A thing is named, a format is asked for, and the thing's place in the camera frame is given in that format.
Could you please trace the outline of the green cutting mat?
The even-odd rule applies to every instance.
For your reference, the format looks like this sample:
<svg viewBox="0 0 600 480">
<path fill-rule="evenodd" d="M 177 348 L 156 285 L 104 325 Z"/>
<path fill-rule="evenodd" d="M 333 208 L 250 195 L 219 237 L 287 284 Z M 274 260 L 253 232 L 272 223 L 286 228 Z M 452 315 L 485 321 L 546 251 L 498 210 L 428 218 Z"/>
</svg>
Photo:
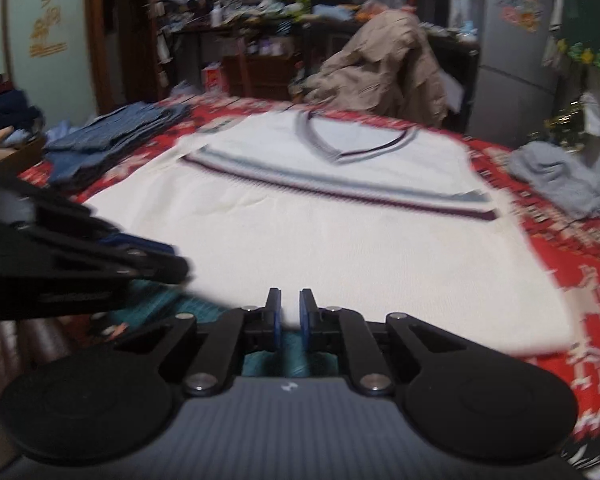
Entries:
<svg viewBox="0 0 600 480">
<path fill-rule="evenodd" d="M 137 328 L 149 338 L 131 344 L 139 352 L 166 349 L 157 363 L 166 374 L 179 378 L 208 376 L 220 389 L 242 377 L 289 379 L 337 377 L 338 359 L 333 354 L 307 352 L 306 338 L 298 330 L 283 328 L 283 293 L 272 288 L 261 307 L 221 309 L 201 299 L 187 297 L 173 287 L 162 289 L 143 282 L 133 288 L 132 306 L 107 313 L 111 326 L 123 326 L 129 335 Z"/>
</svg>

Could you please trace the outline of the grey refrigerator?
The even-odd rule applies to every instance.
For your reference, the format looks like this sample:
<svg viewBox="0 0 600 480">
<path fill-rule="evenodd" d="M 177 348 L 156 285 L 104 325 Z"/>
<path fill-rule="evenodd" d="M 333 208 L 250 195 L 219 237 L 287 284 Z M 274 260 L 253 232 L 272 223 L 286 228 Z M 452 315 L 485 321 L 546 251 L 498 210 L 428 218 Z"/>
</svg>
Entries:
<svg viewBox="0 0 600 480">
<path fill-rule="evenodd" d="M 543 64 L 554 0 L 471 0 L 480 44 L 467 132 L 516 148 L 543 127 L 558 76 Z"/>
</svg>

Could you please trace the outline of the cardboard box of clothes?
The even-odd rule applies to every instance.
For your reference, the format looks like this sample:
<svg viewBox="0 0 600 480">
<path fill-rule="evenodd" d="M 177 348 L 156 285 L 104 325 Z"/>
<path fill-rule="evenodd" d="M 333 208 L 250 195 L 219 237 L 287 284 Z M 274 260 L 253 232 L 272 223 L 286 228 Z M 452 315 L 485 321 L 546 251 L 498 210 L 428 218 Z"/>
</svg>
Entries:
<svg viewBox="0 0 600 480">
<path fill-rule="evenodd" d="M 42 159 L 42 110 L 0 74 L 0 172 L 21 174 Z"/>
</svg>

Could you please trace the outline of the cluttered dark desk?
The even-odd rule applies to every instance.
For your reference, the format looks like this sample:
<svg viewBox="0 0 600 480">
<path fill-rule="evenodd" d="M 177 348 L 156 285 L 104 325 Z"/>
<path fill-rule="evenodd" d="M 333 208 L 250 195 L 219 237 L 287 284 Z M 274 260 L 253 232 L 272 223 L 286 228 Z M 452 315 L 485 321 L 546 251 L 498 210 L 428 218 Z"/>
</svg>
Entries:
<svg viewBox="0 0 600 480">
<path fill-rule="evenodd" d="M 440 127 L 454 110 L 450 81 L 460 85 L 460 104 L 471 101 L 480 49 L 449 35 L 453 0 L 259 0 L 254 6 L 204 1 L 222 6 L 221 25 L 232 33 L 234 52 L 223 56 L 222 67 L 236 96 L 298 96 L 304 102 L 309 76 L 363 25 L 385 10 L 402 10 L 418 17 L 442 70 L 448 111 Z"/>
</svg>

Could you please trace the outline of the red christmas pattern blanket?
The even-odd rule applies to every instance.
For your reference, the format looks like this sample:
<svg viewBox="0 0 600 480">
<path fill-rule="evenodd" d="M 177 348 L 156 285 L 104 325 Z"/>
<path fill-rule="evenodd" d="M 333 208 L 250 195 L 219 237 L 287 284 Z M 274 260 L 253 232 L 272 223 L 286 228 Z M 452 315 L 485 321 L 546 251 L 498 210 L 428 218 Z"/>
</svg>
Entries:
<svg viewBox="0 0 600 480">
<path fill-rule="evenodd" d="M 212 96 L 197 96 L 187 102 L 192 110 L 181 122 L 123 157 L 83 191 L 70 193 L 70 198 L 85 203 L 106 188 L 128 180 L 182 136 L 209 133 L 249 115 L 305 109 L 291 102 Z M 600 219 L 572 221 L 528 185 L 509 177 L 505 170 L 508 148 L 450 130 L 439 129 L 436 133 L 464 144 L 475 173 L 506 191 L 536 255 L 581 310 L 579 340 L 574 348 L 531 361 L 571 382 L 578 399 L 579 419 L 562 455 L 579 469 L 600 467 Z"/>
</svg>

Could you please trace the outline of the folded blue jeans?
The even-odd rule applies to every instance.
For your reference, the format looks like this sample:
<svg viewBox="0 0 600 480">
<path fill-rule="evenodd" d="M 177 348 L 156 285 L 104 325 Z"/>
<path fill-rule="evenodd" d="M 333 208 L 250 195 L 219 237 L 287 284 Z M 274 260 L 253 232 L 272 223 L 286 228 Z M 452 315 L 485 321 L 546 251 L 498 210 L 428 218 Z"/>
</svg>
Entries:
<svg viewBox="0 0 600 480">
<path fill-rule="evenodd" d="M 62 192 L 88 188 L 145 142 L 164 133 L 192 110 L 188 103 L 171 106 L 134 103 L 99 117 L 45 145 L 52 170 L 47 184 Z"/>
</svg>

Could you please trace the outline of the grey knit sweater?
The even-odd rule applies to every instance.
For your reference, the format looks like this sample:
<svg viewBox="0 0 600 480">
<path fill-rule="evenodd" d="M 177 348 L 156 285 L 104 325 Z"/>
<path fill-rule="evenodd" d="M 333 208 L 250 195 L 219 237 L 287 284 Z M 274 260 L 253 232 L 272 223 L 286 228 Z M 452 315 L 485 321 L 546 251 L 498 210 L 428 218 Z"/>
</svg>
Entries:
<svg viewBox="0 0 600 480">
<path fill-rule="evenodd" d="M 559 146 L 524 144 L 509 154 L 506 168 L 574 220 L 600 217 L 600 177 Z"/>
</svg>

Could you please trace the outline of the white knit sweater vest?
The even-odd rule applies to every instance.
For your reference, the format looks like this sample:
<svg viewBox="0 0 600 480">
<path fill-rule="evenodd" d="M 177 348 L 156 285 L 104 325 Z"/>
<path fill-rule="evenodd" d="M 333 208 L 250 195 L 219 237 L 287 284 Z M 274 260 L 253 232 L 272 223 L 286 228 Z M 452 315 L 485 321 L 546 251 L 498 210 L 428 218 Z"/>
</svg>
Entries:
<svg viewBox="0 0 600 480">
<path fill-rule="evenodd" d="M 380 322 L 404 312 L 511 356 L 568 349 L 576 323 L 535 255 L 505 191 L 478 220 L 281 190 L 199 168 L 173 148 L 90 199 L 99 218 L 174 246 L 193 268 L 186 289 L 223 308 L 284 292 L 283 322 L 300 324 L 297 292 Z"/>
</svg>

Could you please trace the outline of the beige jacket on chair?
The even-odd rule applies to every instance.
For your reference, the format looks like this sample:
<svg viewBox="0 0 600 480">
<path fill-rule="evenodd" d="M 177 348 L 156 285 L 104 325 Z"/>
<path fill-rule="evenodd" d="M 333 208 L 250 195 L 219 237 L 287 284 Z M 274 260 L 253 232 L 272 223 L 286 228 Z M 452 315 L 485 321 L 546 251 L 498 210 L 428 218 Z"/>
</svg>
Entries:
<svg viewBox="0 0 600 480">
<path fill-rule="evenodd" d="M 308 104 L 439 128 L 448 107 L 442 70 L 418 17 L 385 10 L 304 84 Z"/>
</svg>

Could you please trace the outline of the small christmas tree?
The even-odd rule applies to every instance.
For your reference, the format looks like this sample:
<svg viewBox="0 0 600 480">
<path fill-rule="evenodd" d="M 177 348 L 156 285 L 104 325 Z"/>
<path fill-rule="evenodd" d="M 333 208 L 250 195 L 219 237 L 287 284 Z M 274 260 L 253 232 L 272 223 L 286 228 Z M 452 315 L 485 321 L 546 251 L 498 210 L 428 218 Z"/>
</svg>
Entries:
<svg viewBox="0 0 600 480">
<path fill-rule="evenodd" d="M 571 154 L 582 153 L 588 143 L 583 105 L 572 101 L 558 110 L 556 116 L 544 120 L 540 130 L 528 134 L 528 141 L 553 144 Z"/>
</svg>

